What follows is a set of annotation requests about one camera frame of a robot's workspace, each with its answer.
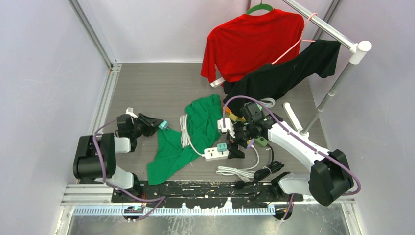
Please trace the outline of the teal plug adapter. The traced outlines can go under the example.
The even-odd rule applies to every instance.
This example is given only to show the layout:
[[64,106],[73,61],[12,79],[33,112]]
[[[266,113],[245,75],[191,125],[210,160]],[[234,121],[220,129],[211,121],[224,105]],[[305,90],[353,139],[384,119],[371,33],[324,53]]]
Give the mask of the teal plug adapter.
[[225,152],[228,150],[228,146],[226,143],[219,143],[217,144],[217,151],[218,152]]
[[170,129],[170,127],[169,127],[169,122],[168,121],[163,121],[159,126],[158,126],[158,128],[159,129],[161,129],[161,130],[168,130],[168,129]]

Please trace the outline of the white power strip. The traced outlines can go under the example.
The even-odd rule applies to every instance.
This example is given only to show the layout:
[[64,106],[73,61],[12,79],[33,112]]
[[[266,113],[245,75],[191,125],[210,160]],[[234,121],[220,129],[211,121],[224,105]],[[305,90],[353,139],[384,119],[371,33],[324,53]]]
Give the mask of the white power strip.
[[228,150],[218,151],[217,147],[207,148],[204,150],[203,157],[206,161],[227,159],[230,152]]

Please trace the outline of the green power strip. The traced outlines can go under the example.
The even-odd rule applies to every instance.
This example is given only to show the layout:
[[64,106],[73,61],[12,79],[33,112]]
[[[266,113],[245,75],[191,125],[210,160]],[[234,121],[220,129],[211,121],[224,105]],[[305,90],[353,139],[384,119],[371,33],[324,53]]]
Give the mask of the green power strip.
[[264,137],[255,138],[254,142],[261,148],[266,148],[269,143],[269,141]]

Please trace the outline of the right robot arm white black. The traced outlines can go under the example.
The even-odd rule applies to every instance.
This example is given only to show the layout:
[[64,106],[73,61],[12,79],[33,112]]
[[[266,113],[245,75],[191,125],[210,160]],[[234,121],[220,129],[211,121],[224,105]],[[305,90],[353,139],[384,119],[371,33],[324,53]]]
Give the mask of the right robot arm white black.
[[263,137],[282,147],[308,170],[308,174],[282,173],[273,179],[271,190],[276,200],[284,201],[290,194],[301,194],[329,206],[339,197],[352,194],[356,178],[342,151],[329,151],[314,144],[274,113],[264,114],[256,102],[246,104],[243,111],[245,122],[233,122],[222,116],[217,121],[218,131],[228,134],[231,140],[242,146],[247,146],[248,140]]

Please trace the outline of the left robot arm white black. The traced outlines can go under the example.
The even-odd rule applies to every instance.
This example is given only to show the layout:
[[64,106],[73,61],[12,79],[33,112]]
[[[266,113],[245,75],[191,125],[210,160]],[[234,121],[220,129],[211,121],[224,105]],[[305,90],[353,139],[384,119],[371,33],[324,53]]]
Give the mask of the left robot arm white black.
[[139,137],[150,137],[168,123],[141,113],[126,113],[116,118],[117,130],[113,133],[97,131],[93,135],[81,136],[73,162],[73,174],[78,180],[102,182],[117,190],[131,202],[137,202],[143,195],[138,177],[123,170],[116,163],[118,154],[134,152]]

